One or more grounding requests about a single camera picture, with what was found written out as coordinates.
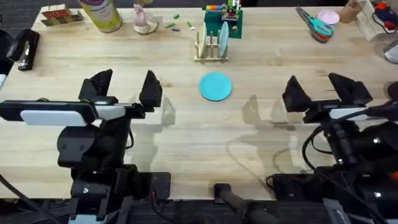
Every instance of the pink lid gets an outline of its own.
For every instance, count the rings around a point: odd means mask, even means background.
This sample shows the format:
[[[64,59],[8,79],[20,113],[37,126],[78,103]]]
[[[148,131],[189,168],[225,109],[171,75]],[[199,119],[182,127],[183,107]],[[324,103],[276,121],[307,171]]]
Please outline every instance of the pink lid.
[[[340,16],[332,10],[322,10],[319,12],[318,19],[330,25],[334,25],[340,21]]]

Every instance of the plate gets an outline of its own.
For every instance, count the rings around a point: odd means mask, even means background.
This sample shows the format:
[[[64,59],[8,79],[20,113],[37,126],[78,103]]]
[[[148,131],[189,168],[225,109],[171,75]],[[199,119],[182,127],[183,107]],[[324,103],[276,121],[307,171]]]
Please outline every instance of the plate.
[[[224,22],[223,26],[221,27],[220,31],[220,41],[219,41],[219,48],[218,48],[218,56],[225,57],[226,49],[228,47],[228,37],[229,37],[229,27],[228,23]]]
[[[206,28],[206,22],[203,23],[203,26],[201,27],[201,30],[199,31],[199,57],[202,58],[203,54],[205,53],[205,41],[206,41],[206,35],[207,35],[207,28]]]
[[[226,75],[220,72],[211,72],[202,77],[199,90],[207,100],[221,101],[231,94],[232,83]]]

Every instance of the scissors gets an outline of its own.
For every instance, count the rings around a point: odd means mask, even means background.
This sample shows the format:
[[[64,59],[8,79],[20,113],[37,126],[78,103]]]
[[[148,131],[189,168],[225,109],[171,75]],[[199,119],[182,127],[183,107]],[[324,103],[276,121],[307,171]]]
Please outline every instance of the scissors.
[[[326,43],[329,41],[334,31],[332,26],[320,21],[319,19],[315,19],[299,6],[296,7],[296,11],[310,28],[311,36],[315,40],[321,43]]]

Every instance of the white label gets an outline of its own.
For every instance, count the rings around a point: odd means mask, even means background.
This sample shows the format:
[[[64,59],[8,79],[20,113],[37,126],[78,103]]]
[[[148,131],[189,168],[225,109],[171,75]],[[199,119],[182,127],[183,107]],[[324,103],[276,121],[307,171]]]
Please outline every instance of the white label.
[[[111,2],[104,2],[100,6],[92,6],[90,11],[100,22],[109,22],[113,18],[113,5]]]

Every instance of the green block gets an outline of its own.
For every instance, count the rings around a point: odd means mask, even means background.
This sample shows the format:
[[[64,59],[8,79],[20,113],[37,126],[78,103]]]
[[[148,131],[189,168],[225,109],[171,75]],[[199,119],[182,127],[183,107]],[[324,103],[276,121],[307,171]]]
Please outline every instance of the green block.
[[[221,18],[222,14],[220,11],[206,11],[205,22],[207,27],[207,35],[210,35],[210,31],[213,31],[213,35],[217,36],[221,26],[223,26],[224,20]],[[238,21],[227,21],[229,27],[229,38],[242,39],[242,28],[243,28],[243,11],[239,15]],[[238,32],[232,30],[233,26],[238,27]]]

